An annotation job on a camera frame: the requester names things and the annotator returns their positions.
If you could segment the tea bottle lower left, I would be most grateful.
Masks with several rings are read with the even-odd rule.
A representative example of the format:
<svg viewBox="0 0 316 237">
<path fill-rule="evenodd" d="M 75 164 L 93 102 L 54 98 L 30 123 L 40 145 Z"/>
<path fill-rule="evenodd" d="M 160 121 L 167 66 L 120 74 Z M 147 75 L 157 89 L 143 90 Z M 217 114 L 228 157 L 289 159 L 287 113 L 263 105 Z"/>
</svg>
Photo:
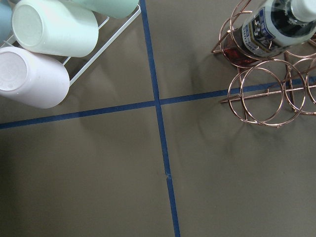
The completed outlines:
<svg viewBox="0 0 316 237">
<path fill-rule="evenodd" d="M 307 42 L 315 32 L 314 0 L 265 0 L 227 36 L 223 51 L 233 64 L 245 67 Z"/>
</svg>

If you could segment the green cup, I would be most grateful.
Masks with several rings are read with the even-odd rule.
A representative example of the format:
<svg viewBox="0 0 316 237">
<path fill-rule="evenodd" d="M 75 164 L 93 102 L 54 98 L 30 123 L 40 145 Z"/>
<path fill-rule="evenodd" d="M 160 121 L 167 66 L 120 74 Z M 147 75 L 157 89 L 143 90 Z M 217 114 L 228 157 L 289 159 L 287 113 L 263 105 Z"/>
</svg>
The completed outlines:
<svg viewBox="0 0 316 237">
<path fill-rule="evenodd" d="M 73 0 L 72 2 L 116 19 L 130 15 L 139 3 L 138 0 Z"/>
</svg>

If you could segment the pale pink cup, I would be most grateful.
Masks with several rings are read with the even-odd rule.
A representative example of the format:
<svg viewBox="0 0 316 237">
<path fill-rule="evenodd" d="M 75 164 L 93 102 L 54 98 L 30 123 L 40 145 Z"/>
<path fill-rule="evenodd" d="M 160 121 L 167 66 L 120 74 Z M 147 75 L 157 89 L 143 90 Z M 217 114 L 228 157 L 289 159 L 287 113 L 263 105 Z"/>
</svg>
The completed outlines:
<svg viewBox="0 0 316 237">
<path fill-rule="evenodd" d="M 61 103 L 69 88 L 69 74 L 56 59 L 13 46 L 0 49 L 1 96 L 48 109 Z"/>
</svg>

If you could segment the pale mint cup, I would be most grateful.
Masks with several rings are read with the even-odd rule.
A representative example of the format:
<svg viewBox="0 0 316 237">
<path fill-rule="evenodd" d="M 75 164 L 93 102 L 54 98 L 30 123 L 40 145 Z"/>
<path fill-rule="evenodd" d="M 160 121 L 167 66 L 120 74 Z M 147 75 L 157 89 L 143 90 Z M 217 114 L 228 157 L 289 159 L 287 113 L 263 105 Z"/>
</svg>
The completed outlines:
<svg viewBox="0 0 316 237">
<path fill-rule="evenodd" d="M 36 53 L 85 57 L 99 37 L 93 12 L 68 0 L 22 0 L 11 22 L 19 44 Z"/>
</svg>

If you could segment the light blue cup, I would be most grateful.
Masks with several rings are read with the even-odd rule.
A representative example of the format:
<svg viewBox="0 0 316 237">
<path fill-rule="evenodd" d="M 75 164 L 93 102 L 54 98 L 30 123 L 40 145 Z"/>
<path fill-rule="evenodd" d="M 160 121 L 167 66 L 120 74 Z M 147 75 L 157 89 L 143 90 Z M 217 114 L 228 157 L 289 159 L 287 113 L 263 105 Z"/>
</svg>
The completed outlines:
<svg viewBox="0 0 316 237">
<path fill-rule="evenodd" d="M 12 35 L 12 8 L 7 0 L 0 1 L 0 43 L 3 44 L 5 40 Z"/>
</svg>

